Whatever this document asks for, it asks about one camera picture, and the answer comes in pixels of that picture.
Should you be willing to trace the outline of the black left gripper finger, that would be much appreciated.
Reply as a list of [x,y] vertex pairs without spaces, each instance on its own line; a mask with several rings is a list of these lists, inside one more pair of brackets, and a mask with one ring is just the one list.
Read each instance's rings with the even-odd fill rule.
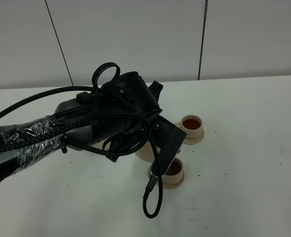
[[147,99],[148,99],[149,104],[158,103],[162,89],[163,89],[163,85],[157,81],[153,81],[148,86]]
[[108,152],[110,153],[110,155],[106,155],[106,158],[108,158],[112,162],[117,162],[118,158],[125,150],[124,142],[122,140],[113,140],[109,142],[108,145]]

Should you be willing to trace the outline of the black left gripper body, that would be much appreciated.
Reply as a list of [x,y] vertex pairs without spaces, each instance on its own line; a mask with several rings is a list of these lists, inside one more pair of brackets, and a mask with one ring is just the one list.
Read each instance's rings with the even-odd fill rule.
[[162,116],[158,116],[152,129],[152,136],[156,147],[163,149],[180,150],[186,133]]

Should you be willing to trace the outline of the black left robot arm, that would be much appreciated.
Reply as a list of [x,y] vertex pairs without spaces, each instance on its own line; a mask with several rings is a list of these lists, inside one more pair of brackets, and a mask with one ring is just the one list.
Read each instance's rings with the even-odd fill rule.
[[160,149],[159,168],[165,174],[186,133],[161,116],[162,84],[146,85],[137,72],[116,74],[97,87],[74,86],[48,90],[4,109],[0,118],[35,100],[76,91],[55,113],[23,124],[0,126],[0,182],[47,155],[69,148],[104,155],[111,161],[135,153],[153,141]]

